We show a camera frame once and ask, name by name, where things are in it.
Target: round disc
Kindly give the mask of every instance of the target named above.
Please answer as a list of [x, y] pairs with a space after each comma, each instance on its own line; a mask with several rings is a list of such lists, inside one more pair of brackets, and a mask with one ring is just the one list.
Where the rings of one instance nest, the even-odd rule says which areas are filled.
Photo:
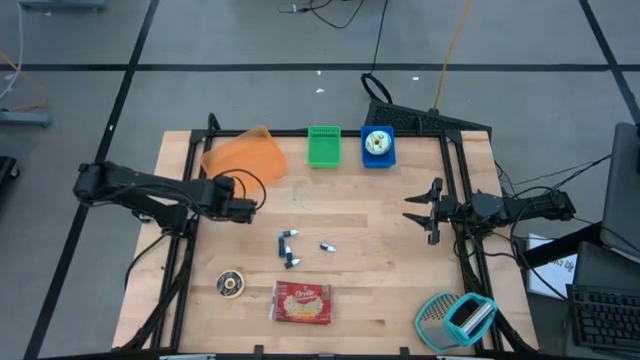
[[220, 295], [227, 299], [240, 296], [244, 290], [244, 278], [235, 270], [228, 270], [218, 276], [216, 288]]

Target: wooden table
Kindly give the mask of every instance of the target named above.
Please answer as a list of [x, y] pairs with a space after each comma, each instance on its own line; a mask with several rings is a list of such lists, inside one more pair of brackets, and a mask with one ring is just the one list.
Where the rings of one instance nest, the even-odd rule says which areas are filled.
[[[165, 133], [155, 174], [182, 177], [189, 135]], [[214, 148], [228, 140], [216, 138]], [[403, 199], [426, 192], [433, 178], [445, 178], [438, 140], [398, 138], [398, 163], [390, 169], [364, 169], [359, 138], [342, 139], [337, 169], [311, 169], [306, 164], [306, 138], [276, 140], [287, 155], [288, 175], [267, 187], [267, 203], [254, 223], [200, 221], [180, 351], [251, 353], [254, 345], [262, 344], [267, 353], [397, 354], [399, 347], [407, 346], [411, 354], [431, 354], [413, 323], [420, 307], [436, 293], [464, 293], [452, 251], [454, 234], [442, 224], [440, 244], [429, 246], [427, 234], [401, 213], [429, 213], [429, 206]], [[500, 194], [487, 134], [463, 132], [463, 140], [474, 191]], [[463, 197], [451, 144], [450, 152], [458, 196]], [[257, 200], [262, 196], [260, 191], [253, 195]], [[287, 229], [300, 231], [288, 240], [301, 259], [291, 270], [285, 270], [277, 256], [277, 236]], [[498, 231], [508, 235], [508, 230]], [[155, 224], [142, 225], [137, 252], [158, 233]], [[338, 251], [323, 252], [320, 242]], [[156, 305], [168, 244], [158, 246], [132, 271], [114, 346], [129, 340]], [[497, 236], [484, 244], [487, 252], [511, 252], [508, 242]], [[506, 257], [490, 257], [487, 262], [497, 304], [522, 338], [537, 348], [518, 266]], [[234, 300], [222, 298], [215, 288], [218, 275], [229, 269], [240, 271], [247, 283]], [[333, 324], [271, 321], [268, 311], [277, 280], [331, 284]], [[170, 309], [165, 344], [173, 315]]]

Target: teal grater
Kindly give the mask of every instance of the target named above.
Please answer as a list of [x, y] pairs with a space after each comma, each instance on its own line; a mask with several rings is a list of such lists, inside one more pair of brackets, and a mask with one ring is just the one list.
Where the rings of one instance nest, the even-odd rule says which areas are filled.
[[475, 344], [487, 332], [498, 307], [493, 300], [469, 293], [448, 292], [429, 300], [416, 317], [416, 330], [434, 351]]

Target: blue container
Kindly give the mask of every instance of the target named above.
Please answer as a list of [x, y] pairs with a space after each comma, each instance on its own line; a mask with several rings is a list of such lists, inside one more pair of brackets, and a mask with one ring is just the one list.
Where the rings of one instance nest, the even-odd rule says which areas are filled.
[[[374, 131], [384, 131], [391, 136], [391, 149], [382, 155], [373, 155], [367, 151], [365, 140]], [[388, 168], [396, 163], [396, 138], [391, 126], [363, 126], [360, 128], [360, 151], [365, 168]]]

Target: green basket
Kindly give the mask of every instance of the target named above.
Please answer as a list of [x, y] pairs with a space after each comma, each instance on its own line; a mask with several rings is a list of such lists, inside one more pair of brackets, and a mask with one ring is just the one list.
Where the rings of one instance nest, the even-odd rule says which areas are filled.
[[315, 168], [334, 168], [340, 165], [340, 127], [309, 127], [309, 153], [307, 162]]

